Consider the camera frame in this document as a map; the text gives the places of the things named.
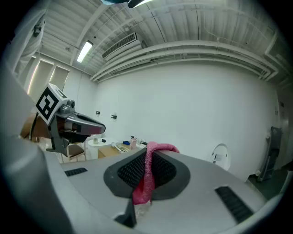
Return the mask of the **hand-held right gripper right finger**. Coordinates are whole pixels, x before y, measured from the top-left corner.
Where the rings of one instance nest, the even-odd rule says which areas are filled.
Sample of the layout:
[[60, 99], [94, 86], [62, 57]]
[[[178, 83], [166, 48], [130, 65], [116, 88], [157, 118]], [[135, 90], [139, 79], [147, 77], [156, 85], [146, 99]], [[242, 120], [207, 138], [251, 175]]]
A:
[[255, 213], [265, 198], [218, 165], [172, 151], [163, 154], [181, 161], [190, 170], [187, 187], [175, 198], [153, 201], [135, 230], [144, 234], [216, 234], [237, 225], [215, 189], [228, 186]]

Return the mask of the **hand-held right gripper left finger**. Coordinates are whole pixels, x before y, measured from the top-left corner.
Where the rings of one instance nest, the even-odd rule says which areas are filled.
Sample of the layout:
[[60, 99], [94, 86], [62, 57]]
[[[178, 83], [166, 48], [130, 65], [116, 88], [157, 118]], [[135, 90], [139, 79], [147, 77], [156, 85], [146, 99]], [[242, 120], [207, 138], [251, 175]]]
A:
[[60, 164], [60, 198], [77, 234], [138, 234], [132, 188], [109, 167], [140, 157], [136, 149], [103, 159]]

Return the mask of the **person's left hand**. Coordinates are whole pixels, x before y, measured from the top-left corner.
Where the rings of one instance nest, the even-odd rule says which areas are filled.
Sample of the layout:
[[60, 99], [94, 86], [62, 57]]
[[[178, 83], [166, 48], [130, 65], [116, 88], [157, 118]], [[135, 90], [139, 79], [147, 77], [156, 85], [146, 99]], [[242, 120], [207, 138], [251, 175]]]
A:
[[77, 125], [67, 119], [57, 118], [57, 129], [59, 133], [76, 133]]

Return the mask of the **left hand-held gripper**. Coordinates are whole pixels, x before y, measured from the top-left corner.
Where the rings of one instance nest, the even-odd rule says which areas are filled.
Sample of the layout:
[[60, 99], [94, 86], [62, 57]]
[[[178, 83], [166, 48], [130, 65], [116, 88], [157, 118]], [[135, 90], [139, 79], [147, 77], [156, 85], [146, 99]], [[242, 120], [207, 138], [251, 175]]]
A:
[[[37, 113], [47, 125], [52, 148], [49, 152], [66, 153], [69, 143], [83, 143], [91, 135], [102, 134], [104, 124], [75, 112], [75, 102], [56, 85], [48, 83], [36, 103]], [[57, 118], [67, 119], [77, 125], [76, 133], [59, 133]]]

